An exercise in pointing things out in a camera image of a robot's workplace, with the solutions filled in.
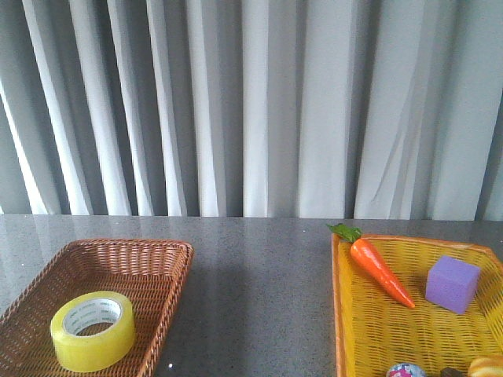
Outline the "orange toy carrot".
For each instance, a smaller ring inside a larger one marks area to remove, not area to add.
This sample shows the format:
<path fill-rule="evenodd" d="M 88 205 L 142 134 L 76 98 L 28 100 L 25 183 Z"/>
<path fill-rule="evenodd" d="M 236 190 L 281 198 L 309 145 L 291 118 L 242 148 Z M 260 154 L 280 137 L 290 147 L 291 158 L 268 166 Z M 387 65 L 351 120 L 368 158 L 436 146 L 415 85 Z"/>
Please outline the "orange toy carrot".
<path fill-rule="evenodd" d="M 349 227 L 342 223 L 327 225 L 327 227 L 340 239 L 351 244 L 350 255 L 353 261 L 371 276 L 391 298 L 410 309 L 416 306 L 411 294 L 385 262 L 380 252 L 370 241 L 362 237 L 360 228 Z"/>

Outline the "yellow packing tape roll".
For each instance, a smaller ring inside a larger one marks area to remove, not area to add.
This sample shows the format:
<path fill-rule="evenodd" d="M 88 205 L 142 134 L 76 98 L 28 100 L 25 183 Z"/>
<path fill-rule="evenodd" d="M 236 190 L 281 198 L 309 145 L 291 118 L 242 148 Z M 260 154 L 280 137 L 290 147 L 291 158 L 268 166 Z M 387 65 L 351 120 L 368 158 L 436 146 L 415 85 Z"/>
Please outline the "yellow packing tape roll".
<path fill-rule="evenodd" d="M 62 368 L 100 371 L 124 358 L 135 343 L 132 303 L 114 291 L 80 295 L 56 311 L 50 335 Z"/>

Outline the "yellow toy bread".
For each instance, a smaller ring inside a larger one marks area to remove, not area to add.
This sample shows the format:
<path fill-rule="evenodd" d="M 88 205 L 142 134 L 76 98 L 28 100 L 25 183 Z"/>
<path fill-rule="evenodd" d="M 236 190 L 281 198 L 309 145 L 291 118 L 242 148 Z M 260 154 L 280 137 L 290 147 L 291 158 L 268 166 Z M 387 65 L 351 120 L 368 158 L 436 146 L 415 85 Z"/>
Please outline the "yellow toy bread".
<path fill-rule="evenodd" d="M 503 356 L 489 355 L 475 358 L 468 367 L 469 377 L 502 377 Z"/>

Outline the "brown wicker basket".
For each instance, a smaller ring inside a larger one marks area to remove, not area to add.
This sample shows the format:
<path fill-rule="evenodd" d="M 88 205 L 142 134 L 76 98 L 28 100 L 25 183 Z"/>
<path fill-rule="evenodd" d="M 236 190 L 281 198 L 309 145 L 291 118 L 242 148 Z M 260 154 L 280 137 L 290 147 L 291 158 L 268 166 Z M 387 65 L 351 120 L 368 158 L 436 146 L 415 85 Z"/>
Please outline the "brown wicker basket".
<path fill-rule="evenodd" d="M 3 376 L 70 376 L 56 358 L 50 321 L 70 300 L 116 291 L 133 306 L 136 342 L 99 376 L 152 376 L 181 298 L 193 247 L 179 240 L 76 240 L 63 247 L 1 317 Z"/>

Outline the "grey pleated curtain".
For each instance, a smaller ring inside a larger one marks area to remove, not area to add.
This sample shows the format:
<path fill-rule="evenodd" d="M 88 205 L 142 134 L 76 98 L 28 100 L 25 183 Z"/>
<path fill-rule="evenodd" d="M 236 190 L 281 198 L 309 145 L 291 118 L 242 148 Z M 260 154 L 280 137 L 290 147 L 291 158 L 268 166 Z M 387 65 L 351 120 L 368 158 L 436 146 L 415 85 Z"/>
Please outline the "grey pleated curtain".
<path fill-rule="evenodd" d="M 499 1 L 4 1 L 4 214 L 502 218 Z"/>

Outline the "purple foam cube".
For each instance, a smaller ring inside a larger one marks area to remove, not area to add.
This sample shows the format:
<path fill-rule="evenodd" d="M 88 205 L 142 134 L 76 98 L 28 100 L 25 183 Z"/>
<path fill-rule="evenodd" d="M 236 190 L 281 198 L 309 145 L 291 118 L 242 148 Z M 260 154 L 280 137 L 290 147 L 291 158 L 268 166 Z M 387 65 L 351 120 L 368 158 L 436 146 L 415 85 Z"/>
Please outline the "purple foam cube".
<path fill-rule="evenodd" d="M 473 301 L 481 268 L 443 255 L 429 269 L 425 298 L 456 314 L 464 314 Z"/>

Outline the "brown toy animal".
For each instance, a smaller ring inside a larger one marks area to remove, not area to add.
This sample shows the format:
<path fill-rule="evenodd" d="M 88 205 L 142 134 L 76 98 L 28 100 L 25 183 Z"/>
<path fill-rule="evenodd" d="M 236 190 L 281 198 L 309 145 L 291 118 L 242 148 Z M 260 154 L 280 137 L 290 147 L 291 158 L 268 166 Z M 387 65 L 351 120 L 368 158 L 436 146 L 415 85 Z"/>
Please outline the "brown toy animal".
<path fill-rule="evenodd" d="M 440 377 L 467 377 L 468 373 L 456 368 L 445 367 L 440 371 Z"/>

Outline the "yellow woven plastic basket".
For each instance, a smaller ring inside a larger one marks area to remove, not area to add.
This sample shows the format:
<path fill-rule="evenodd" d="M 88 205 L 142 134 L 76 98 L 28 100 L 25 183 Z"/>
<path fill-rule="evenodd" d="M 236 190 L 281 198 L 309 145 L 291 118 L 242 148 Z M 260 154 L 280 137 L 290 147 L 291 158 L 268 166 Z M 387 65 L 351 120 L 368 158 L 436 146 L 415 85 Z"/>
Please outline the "yellow woven plastic basket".
<path fill-rule="evenodd" d="M 477 357 L 502 352 L 502 263 L 488 247 L 406 236 L 368 235 L 412 295 L 414 308 L 391 298 L 332 236 L 332 281 L 339 376 L 384 376 L 410 362 L 437 376 L 467 371 Z M 425 298 L 430 268 L 448 255 L 480 267 L 475 298 L 456 314 Z"/>

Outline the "small labelled jar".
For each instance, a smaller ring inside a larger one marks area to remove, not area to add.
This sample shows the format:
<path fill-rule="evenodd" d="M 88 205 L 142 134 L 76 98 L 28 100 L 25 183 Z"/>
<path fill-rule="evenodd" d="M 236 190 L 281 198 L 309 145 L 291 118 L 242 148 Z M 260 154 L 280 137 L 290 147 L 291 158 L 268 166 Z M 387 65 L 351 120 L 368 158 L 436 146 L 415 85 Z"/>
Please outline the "small labelled jar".
<path fill-rule="evenodd" d="M 426 372 L 417 364 L 402 362 L 392 365 L 386 373 L 387 377 L 426 377 Z"/>

